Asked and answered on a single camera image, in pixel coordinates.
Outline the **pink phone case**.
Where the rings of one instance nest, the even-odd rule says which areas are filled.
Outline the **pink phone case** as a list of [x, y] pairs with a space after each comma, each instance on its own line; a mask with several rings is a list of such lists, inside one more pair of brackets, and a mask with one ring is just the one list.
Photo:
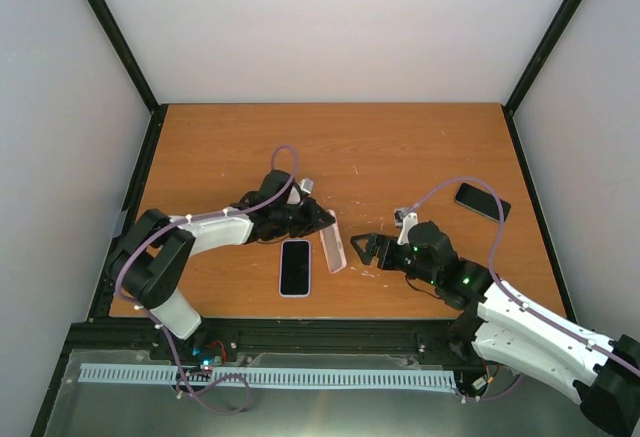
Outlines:
[[335, 274], [345, 269], [347, 259], [336, 213], [331, 209], [328, 213], [334, 218], [334, 222], [320, 231], [320, 239], [328, 271]]

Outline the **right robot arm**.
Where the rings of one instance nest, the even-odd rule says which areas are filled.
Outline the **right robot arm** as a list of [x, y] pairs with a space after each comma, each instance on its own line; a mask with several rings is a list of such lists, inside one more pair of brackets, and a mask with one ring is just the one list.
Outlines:
[[630, 436], [639, 422], [639, 343], [581, 327], [529, 299], [489, 269], [461, 258], [431, 221], [410, 222], [399, 236], [351, 237], [363, 264], [430, 284], [459, 311], [449, 346], [529, 376], [578, 404], [611, 436]]

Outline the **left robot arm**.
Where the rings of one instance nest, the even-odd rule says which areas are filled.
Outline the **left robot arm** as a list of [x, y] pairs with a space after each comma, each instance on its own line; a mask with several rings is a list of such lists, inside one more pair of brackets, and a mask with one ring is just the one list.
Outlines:
[[226, 246], [266, 243], [287, 237], [294, 243], [336, 223], [311, 196], [312, 182], [272, 170], [257, 190], [209, 214], [169, 216], [145, 211], [106, 260], [114, 293], [132, 302], [171, 332], [172, 345], [186, 359], [201, 357], [208, 335], [201, 315], [178, 289], [190, 257]]

